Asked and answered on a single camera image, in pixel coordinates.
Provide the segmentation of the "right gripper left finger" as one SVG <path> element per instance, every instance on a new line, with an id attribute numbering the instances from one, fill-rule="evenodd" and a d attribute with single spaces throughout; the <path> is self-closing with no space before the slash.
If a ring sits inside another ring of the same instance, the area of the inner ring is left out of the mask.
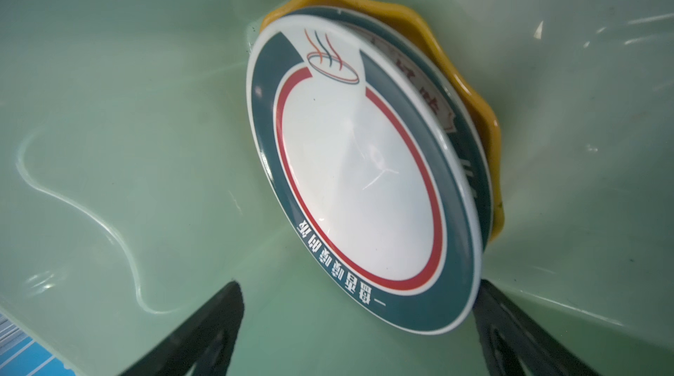
<path id="1" fill-rule="evenodd" d="M 124 375 L 225 375 L 245 305 L 240 284 L 231 281 Z"/>

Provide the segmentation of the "yellow dotted plate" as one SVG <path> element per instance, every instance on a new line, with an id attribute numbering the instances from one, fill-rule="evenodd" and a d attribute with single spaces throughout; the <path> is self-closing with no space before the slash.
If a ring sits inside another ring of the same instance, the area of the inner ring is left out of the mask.
<path id="1" fill-rule="evenodd" d="M 427 22 L 409 7 L 376 0 L 291 0 L 282 7 L 267 14 L 263 18 L 261 26 L 266 28 L 270 23 L 279 18 L 293 14 L 302 8 L 315 6 L 355 10 L 382 21 L 405 37 L 408 37 L 414 45 L 430 57 L 431 61 L 449 79 L 449 82 L 458 91 L 459 96 L 468 109 L 470 117 L 477 127 L 491 178 L 493 179 L 493 193 L 495 195 L 495 212 L 493 213 L 493 217 L 496 219 L 496 223 L 488 243 L 493 241 L 502 232 L 505 224 L 505 212 L 500 187 L 501 130 L 493 109 L 456 70 L 456 67 L 447 57 Z"/>

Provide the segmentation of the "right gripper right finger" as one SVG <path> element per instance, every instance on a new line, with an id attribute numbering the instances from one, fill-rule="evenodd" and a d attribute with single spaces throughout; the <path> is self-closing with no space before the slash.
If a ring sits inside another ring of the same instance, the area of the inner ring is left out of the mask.
<path id="1" fill-rule="evenodd" d="M 486 279 L 473 314 L 491 375 L 599 375 Z"/>

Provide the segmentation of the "white plate green lettered rim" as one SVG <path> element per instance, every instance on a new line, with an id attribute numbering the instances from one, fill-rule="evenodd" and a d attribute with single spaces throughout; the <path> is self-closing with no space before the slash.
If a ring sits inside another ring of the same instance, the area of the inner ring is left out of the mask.
<path id="1" fill-rule="evenodd" d="M 315 15 L 340 23 L 377 47 L 400 69 L 455 149 L 476 204 L 483 244 L 487 244 L 496 223 L 493 179 L 477 127 L 449 79 L 408 37 L 367 14 L 328 6 L 305 7 L 293 14 Z"/>

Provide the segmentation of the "light green plastic bin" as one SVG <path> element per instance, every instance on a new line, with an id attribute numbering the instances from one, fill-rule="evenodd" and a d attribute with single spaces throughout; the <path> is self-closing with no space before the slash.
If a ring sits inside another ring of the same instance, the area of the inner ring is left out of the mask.
<path id="1" fill-rule="evenodd" d="M 484 375 L 475 323 L 397 330 L 264 176 L 249 48 L 287 0 L 1 0 L 4 375 L 116 375 L 228 281 L 232 375 Z M 603 375 L 673 372 L 673 0 L 410 7 L 502 131 L 484 274 Z"/>

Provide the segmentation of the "white plate striped green rim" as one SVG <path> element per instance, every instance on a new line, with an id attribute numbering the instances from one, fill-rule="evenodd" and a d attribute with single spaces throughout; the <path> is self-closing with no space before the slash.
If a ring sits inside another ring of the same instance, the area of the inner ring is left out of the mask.
<path id="1" fill-rule="evenodd" d="M 477 206 L 416 87 L 354 30 L 291 14 L 257 37 L 247 110 L 277 201 L 321 268 L 391 326 L 440 335 L 477 298 Z"/>

